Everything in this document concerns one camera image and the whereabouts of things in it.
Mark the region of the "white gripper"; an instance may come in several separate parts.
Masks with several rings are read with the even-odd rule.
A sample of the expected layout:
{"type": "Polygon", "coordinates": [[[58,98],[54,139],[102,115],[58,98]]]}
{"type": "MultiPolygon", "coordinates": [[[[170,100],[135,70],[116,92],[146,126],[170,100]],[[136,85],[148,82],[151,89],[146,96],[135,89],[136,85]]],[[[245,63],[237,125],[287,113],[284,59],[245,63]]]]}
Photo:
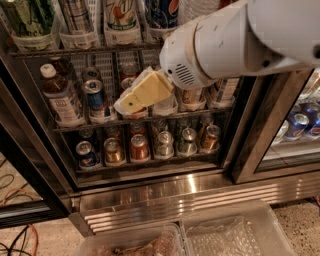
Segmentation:
{"type": "MultiPolygon", "coordinates": [[[[160,66],[180,89],[191,90],[212,85],[213,33],[217,25],[209,20],[193,20],[179,26],[165,40],[160,66]]],[[[114,103],[116,111],[130,115],[169,98],[174,85],[165,74],[144,70],[114,103]]]]}

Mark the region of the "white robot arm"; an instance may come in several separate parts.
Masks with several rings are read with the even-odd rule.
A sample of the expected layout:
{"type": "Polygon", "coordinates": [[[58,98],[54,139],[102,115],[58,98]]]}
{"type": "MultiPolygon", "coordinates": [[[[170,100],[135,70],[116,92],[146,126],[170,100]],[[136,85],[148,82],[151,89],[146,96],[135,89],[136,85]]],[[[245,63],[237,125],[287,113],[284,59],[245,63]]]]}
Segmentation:
{"type": "Polygon", "coordinates": [[[259,76],[320,64],[320,0],[238,0],[174,30],[148,67],[114,103],[130,115],[221,78],[259,76]]]}

